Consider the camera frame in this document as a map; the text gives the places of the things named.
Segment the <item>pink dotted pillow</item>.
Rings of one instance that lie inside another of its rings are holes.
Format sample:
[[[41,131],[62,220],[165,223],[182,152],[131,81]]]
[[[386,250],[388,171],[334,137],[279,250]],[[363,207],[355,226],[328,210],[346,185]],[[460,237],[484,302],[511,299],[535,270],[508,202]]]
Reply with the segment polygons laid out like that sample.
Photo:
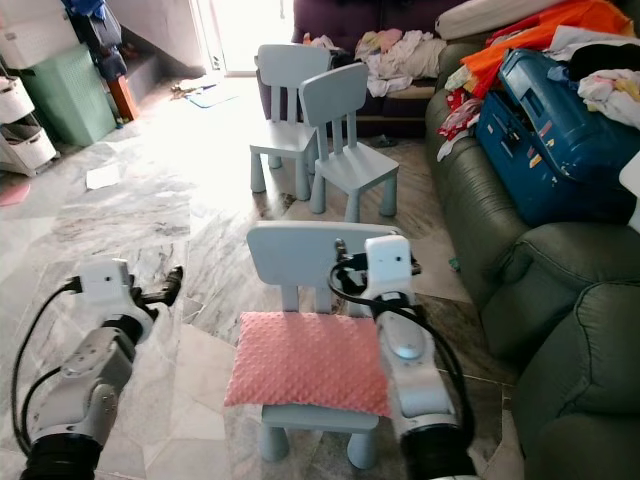
[[[246,312],[239,320],[225,406],[314,404],[389,415],[389,381],[370,317]]]

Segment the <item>green leather sofa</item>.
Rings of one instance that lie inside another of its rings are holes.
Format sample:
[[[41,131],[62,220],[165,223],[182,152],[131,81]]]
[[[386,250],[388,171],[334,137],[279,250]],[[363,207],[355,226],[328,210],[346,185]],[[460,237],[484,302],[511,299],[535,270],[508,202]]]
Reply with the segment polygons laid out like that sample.
[[[426,156],[486,347],[516,372],[527,480],[640,480],[640,233],[530,227],[479,143],[440,152],[445,97],[438,84]]]

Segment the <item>dark purple sofa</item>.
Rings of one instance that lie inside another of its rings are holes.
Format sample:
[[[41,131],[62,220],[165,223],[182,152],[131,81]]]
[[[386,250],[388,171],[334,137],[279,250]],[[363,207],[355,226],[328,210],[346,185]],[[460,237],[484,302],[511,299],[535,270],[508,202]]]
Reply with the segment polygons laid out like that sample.
[[[329,49],[333,68],[355,58],[355,47],[366,32],[411,29],[433,33],[436,18],[466,0],[292,0],[292,31],[285,38],[293,44],[311,41]],[[436,79],[416,79],[406,90],[384,97],[367,93],[357,111],[357,132],[361,137],[387,134],[396,138],[425,136],[425,111],[434,95]]]

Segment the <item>white paper sheet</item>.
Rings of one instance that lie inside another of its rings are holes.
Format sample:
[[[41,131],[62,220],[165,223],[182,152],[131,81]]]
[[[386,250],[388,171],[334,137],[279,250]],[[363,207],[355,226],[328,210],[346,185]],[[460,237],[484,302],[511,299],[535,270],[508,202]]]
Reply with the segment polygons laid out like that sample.
[[[92,191],[92,189],[116,186],[120,180],[122,180],[122,169],[118,165],[106,165],[87,172],[84,175],[84,186]]]

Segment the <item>pink flat floor item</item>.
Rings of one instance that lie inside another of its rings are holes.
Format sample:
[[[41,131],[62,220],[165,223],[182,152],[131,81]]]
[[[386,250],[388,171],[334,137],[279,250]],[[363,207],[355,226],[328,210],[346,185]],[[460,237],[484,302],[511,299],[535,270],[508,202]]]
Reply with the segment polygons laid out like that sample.
[[[22,204],[29,195],[29,183],[17,183],[5,186],[0,192],[0,207]]]

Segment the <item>pale blue door mat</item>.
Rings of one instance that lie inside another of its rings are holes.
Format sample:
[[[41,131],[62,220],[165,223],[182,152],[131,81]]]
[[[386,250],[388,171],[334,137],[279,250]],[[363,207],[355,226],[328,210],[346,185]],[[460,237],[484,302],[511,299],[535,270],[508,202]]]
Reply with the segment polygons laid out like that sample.
[[[215,84],[215,86],[202,87],[200,90],[191,90],[184,93],[183,99],[191,102],[196,108],[215,108],[223,102],[238,99],[241,92],[233,84]]]

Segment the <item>red patterned cloth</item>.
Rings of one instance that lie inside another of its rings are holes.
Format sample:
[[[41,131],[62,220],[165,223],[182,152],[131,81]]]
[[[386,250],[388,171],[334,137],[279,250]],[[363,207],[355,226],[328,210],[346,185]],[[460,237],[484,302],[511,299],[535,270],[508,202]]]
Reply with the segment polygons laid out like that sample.
[[[445,96],[445,105],[448,106],[449,113],[436,128],[436,133],[444,137],[445,141],[452,141],[474,125],[476,116],[483,108],[483,100],[472,96],[466,88],[457,88]]]

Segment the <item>green storage bin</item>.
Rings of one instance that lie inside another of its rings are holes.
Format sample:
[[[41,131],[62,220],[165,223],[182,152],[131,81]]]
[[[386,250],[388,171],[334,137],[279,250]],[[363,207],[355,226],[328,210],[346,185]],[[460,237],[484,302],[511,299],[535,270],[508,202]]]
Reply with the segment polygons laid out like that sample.
[[[63,145],[88,147],[116,128],[113,101],[86,46],[19,72],[37,118]]]

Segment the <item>pile of pale clothes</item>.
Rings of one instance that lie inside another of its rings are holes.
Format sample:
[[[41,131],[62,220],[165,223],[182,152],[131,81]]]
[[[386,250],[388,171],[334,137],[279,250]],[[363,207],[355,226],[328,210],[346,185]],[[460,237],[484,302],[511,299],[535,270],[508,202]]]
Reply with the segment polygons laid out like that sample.
[[[369,67],[367,91],[384,97],[406,90],[419,79],[439,76],[439,55],[447,41],[433,33],[411,29],[366,32],[355,47],[355,58]]]

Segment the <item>dark blue hanging bag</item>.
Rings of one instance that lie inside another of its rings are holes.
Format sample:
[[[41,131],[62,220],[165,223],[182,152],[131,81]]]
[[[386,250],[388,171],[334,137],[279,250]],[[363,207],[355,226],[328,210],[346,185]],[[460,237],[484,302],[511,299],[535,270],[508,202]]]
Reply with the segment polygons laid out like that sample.
[[[106,0],[61,0],[77,37],[90,50],[93,64],[105,81],[116,81],[127,72],[120,55],[122,27]]]

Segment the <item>white storage box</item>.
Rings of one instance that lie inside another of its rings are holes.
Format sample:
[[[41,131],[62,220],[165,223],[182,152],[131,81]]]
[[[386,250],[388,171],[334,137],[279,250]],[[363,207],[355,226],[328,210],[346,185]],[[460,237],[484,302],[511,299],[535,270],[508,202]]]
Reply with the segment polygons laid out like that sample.
[[[61,0],[0,0],[6,67],[27,69],[79,44]]]

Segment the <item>long white cushion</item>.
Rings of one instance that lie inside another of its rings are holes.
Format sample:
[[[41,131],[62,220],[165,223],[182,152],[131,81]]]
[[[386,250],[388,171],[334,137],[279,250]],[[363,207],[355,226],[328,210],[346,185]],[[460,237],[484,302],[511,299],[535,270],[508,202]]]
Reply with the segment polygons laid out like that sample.
[[[494,31],[566,0],[466,0],[436,18],[435,32],[454,40]]]

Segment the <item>orange cloth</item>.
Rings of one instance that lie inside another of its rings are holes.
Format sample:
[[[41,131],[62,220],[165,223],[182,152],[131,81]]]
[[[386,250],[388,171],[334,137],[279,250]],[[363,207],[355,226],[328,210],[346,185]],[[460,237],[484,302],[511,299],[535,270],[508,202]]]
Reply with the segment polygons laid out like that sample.
[[[561,26],[608,35],[634,35],[634,22],[608,0],[566,0],[499,31],[499,35],[515,32],[515,36],[490,42],[485,49],[463,58],[461,65],[470,73],[463,88],[475,99],[483,99],[508,50],[548,49]]]

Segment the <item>white crumpled garment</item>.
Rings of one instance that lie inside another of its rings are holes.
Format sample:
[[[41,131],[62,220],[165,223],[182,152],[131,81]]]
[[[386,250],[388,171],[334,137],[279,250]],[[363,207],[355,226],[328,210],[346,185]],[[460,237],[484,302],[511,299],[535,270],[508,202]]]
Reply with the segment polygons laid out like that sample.
[[[640,131],[640,70],[598,70],[581,79],[577,93],[590,111]]]

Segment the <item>black garment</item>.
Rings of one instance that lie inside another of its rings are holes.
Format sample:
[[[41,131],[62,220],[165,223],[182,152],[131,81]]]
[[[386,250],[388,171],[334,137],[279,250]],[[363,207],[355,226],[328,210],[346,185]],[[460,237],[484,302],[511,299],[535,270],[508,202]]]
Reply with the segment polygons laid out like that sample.
[[[640,45],[589,44],[571,55],[567,78],[581,81],[599,70],[640,70]]]

